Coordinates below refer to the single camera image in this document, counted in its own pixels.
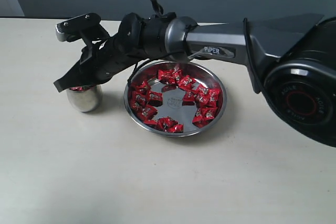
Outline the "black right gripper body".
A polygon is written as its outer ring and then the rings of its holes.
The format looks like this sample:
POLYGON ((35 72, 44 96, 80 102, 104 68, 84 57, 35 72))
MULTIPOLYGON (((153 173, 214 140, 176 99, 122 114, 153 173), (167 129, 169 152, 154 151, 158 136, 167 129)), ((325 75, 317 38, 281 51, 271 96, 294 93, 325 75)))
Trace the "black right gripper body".
POLYGON ((108 82, 114 75, 136 64, 135 57, 121 50, 117 35, 82 48, 79 61, 80 85, 97 85, 108 82))

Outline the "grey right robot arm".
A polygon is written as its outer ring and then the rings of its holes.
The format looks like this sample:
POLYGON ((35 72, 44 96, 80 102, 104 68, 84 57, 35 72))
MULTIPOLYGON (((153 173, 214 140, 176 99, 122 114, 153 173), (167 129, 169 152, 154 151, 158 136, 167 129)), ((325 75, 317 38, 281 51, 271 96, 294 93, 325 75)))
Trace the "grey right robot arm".
POLYGON ((83 40, 81 58, 54 85, 59 92, 108 82, 141 62, 193 56, 243 65, 253 90, 299 133, 335 146, 335 18, 303 14, 199 25, 175 13, 124 16, 110 36, 95 13, 56 26, 60 41, 83 40))

